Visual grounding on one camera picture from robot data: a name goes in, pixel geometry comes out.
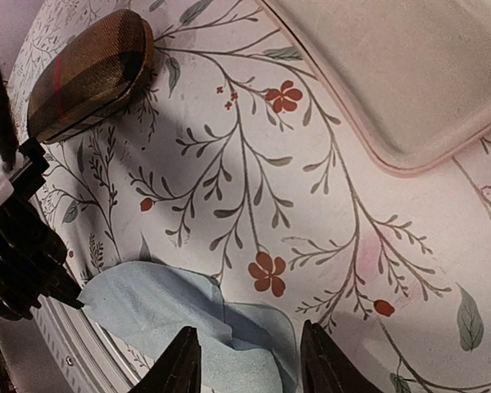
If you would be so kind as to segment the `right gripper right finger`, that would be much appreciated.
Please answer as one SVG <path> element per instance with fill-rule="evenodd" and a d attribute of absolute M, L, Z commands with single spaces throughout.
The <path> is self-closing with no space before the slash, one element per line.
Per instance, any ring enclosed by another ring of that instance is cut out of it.
<path fill-rule="evenodd" d="M 381 393 L 351 363 L 319 323 L 304 322 L 300 366 L 306 393 Z"/>

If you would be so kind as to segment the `front aluminium rail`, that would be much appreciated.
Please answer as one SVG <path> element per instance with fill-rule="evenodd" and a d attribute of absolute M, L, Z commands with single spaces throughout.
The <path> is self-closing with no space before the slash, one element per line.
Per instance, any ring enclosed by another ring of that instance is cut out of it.
<path fill-rule="evenodd" d="M 31 320 L 0 318 L 0 350 L 18 391 L 127 392 L 153 360 L 82 311 L 42 298 Z"/>

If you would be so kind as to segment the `small blue cloth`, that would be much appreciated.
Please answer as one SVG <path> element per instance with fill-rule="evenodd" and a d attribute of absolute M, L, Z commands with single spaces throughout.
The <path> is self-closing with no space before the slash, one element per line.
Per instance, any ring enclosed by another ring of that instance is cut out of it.
<path fill-rule="evenodd" d="M 268 305 L 227 302 L 203 274 L 146 261 L 122 263 L 79 294 L 84 313 L 134 349 L 158 359 L 188 326 L 201 346 L 201 383 L 217 392 L 297 392 L 294 328 Z"/>

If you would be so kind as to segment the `pink glasses case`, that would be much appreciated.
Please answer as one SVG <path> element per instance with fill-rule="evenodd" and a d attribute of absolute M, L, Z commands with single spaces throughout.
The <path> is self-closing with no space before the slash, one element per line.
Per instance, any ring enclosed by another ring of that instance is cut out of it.
<path fill-rule="evenodd" d="M 491 1 L 264 1 L 368 154 L 410 176 L 491 130 Z"/>

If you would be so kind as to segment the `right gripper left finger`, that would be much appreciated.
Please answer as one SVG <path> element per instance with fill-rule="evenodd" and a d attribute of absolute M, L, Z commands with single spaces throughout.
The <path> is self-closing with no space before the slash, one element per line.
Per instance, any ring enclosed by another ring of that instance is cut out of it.
<path fill-rule="evenodd" d="M 183 327 L 144 378 L 128 392 L 201 392 L 201 347 L 197 330 Z"/>

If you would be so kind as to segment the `brown plaid glasses case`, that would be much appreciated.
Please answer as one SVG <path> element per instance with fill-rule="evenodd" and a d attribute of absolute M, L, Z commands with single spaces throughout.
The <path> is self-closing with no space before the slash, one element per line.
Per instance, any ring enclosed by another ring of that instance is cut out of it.
<path fill-rule="evenodd" d="M 52 60 L 29 96 L 27 131 L 53 144 L 90 129 L 140 93 L 153 65 L 153 32 L 120 9 L 89 26 Z"/>

